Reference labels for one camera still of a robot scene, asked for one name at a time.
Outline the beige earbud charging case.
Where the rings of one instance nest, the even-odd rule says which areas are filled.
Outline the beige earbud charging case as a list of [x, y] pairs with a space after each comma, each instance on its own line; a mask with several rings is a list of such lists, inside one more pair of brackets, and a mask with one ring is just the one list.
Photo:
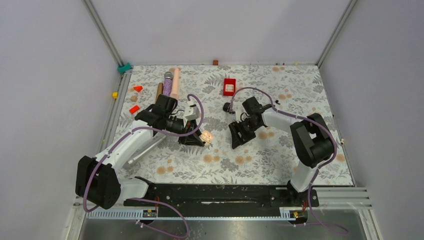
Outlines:
[[209, 146], [212, 143], [214, 136], [209, 131], [204, 130], [201, 133], [200, 138], [205, 146]]

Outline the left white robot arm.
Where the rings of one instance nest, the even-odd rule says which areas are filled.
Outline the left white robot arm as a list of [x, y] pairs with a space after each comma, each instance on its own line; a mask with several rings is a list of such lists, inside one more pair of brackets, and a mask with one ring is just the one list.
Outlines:
[[154, 202], [155, 192], [147, 180], [119, 178], [118, 173], [141, 147], [151, 144], [157, 134], [199, 140], [205, 110], [201, 100], [192, 93], [187, 95], [187, 104], [184, 117], [178, 118], [173, 115], [178, 100], [160, 94], [156, 103], [135, 116], [118, 140], [94, 157], [83, 156], [78, 161], [75, 193], [82, 198], [85, 212], [98, 207], [107, 210], [117, 202], [133, 198], [144, 206]]

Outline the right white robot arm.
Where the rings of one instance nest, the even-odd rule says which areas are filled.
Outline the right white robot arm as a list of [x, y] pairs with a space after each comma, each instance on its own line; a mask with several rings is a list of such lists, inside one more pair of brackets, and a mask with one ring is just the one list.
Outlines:
[[282, 196], [293, 206], [301, 205], [309, 199], [310, 184], [320, 164], [329, 160], [337, 151], [324, 119], [318, 113], [306, 118], [286, 115], [278, 112], [273, 104], [260, 104], [255, 97], [245, 100], [242, 106], [247, 113], [246, 118], [228, 126], [232, 149], [253, 140], [256, 130], [261, 127], [273, 127], [290, 133], [299, 163]]

